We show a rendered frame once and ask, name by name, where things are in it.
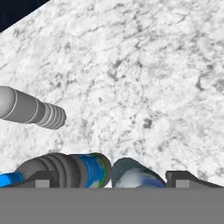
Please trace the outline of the bright blue bottle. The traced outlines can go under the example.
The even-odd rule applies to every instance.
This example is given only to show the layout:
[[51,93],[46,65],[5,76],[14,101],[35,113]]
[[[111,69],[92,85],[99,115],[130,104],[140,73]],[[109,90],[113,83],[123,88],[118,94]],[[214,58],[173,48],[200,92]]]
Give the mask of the bright blue bottle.
[[22,180],[23,177],[19,172],[3,173],[0,174],[0,187],[10,186]]

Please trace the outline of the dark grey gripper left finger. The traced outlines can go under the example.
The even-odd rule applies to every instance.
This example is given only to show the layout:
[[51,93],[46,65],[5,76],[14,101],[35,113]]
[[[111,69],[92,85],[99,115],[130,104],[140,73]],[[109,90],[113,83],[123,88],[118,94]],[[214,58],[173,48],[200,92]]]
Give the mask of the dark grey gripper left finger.
[[56,171],[36,171],[26,180],[10,185],[10,187],[20,188],[55,188],[58,186],[59,176]]

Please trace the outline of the teal bottle with white label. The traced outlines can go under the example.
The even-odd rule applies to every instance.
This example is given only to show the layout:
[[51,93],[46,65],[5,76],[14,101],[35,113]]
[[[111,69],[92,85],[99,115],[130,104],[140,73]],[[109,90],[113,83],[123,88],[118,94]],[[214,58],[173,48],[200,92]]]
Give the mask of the teal bottle with white label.
[[163,179],[130,157],[118,159],[111,170],[113,188],[165,187]]

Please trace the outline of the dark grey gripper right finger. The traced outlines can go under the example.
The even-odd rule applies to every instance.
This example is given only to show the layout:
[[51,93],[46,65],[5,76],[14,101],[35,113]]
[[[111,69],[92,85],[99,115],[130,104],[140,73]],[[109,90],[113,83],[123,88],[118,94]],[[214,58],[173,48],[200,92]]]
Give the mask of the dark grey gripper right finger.
[[221,188],[221,185],[196,178],[189,171],[167,171],[165,177],[166,186],[172,188]]

